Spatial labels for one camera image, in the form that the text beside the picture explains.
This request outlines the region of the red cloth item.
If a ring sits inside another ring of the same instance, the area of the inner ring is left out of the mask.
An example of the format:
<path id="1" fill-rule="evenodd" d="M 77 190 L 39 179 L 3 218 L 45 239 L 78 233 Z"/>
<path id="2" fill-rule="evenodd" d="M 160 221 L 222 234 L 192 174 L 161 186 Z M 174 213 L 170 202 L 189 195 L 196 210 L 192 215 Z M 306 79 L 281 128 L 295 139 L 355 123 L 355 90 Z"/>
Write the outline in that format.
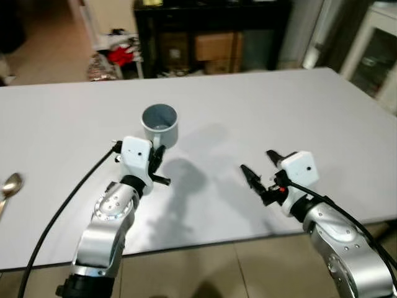
<path id="1" fill-rule="evenodd" d="M 107 59 L 109 62 L 119 67 L 124 67 L 128 63 L 134 62 L 135 60 L 135 48 L 118 46 L 114 49 L 110 49 L 107 52 Z"/>

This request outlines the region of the white glass door cabinet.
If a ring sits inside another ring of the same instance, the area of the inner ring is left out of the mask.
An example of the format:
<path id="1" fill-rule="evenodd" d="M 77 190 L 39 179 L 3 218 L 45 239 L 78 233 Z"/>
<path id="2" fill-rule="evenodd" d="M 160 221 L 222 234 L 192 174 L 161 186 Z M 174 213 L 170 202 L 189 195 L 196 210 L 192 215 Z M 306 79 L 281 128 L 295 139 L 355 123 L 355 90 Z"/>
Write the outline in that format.
<path id="1" fill-rule="evenodd" d="M 375 0 L 352 42 L 341 76 L 396 114 L 397 0 Z"/>

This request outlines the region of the patterned fabric bag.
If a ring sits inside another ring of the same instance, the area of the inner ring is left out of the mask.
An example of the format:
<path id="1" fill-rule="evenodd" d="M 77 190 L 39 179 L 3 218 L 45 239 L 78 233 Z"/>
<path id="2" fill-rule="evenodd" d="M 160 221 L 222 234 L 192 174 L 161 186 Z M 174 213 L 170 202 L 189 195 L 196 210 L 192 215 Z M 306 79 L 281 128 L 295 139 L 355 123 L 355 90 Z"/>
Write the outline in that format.
<path id="1" fill-rule="evenodd" d="M 88 81 L 114 81 L 118 79 L 119 77 L 115 66 L 106 56 L 99 52 L 91 56 L 87 67 Z"/>

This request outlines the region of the white ceramic mug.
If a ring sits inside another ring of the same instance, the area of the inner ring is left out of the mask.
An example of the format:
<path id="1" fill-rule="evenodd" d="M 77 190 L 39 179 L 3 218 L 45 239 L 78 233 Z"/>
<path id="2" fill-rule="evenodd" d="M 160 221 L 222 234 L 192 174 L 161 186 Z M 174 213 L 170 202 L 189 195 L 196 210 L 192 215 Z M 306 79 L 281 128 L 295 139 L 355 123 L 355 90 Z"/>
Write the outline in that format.
<path id="1" fill-rule="evenodd" d="M 179 137 L 179 116 L 175 108 L 164 103 L 156 103 L 144 109 L 141 124 L 154 150 L 173 147 Z"/>

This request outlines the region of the small white rack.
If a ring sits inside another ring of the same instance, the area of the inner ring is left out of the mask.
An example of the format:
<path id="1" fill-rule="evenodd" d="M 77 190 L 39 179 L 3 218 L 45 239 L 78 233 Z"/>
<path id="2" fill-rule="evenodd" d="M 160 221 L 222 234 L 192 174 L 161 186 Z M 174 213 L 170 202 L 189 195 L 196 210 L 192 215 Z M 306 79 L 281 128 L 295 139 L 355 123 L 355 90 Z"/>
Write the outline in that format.
<path id="1" fill-rule="evenodd" d="M 137 79 L 144 79 L 143 57 L 141 54 L 141 40 L 137 34 L 131 34 L 125 29 L 113 29 L 110 34 L 105 34 L 99 38 L 99 42 L 93 46 L 94 51 L 107 56 L 107 52 L 118 46 L 135 48 L 135 60 L 124 67 L 114 65 L 119 79 L 125 79 L 124 71 L 134 70 Z"/>

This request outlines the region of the brown cardboard box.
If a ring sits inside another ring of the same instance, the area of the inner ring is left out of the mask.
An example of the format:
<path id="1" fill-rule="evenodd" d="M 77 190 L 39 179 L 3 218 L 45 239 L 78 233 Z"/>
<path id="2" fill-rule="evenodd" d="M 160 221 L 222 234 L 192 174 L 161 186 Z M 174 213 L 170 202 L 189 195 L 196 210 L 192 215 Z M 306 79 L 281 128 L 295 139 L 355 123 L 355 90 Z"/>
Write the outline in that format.
<path id="1" fill-rule="evenodd" d="M 242 52 L 241 32 L 204 32 L 195 36 L 195 59 L 198 61 L 239 58 Z"/>

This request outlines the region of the black shelf unit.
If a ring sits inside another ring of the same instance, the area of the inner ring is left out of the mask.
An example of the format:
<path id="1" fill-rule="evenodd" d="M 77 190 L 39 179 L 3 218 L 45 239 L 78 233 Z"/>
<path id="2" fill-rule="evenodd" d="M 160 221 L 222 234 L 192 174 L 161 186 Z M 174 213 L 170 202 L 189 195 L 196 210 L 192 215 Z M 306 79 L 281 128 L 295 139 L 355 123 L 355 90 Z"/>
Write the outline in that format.
<path id="1" fill-rule="evenodd" d="M 134 0 L 132 9 L 137 37 L 141 40 L 143 76 L 155 78 L 164 70 L 164 62 L 156 49 L 160 32 L 270 30 L 273 35 L 265 68 L 275 71 L 293 8 L 292 0 L 239 0 L 214 4 L 184 0 L 180 6 L 145 6 L 143 0 Z"/>

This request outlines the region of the metal spoon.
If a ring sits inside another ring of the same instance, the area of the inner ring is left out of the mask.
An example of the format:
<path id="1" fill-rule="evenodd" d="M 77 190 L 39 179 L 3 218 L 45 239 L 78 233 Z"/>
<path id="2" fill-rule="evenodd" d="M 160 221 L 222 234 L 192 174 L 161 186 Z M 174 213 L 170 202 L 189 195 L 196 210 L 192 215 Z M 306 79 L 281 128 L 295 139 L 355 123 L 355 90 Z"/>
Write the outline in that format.
<path id="1" fill-rule="evenodd" d="M 16 195 L 24 185 L 24 179 L 22 173 L 12 173 L 5 182 L 2 183 L 2 189 L 0 189 L 0 218 L 9 205 L 11 197 Z"/>

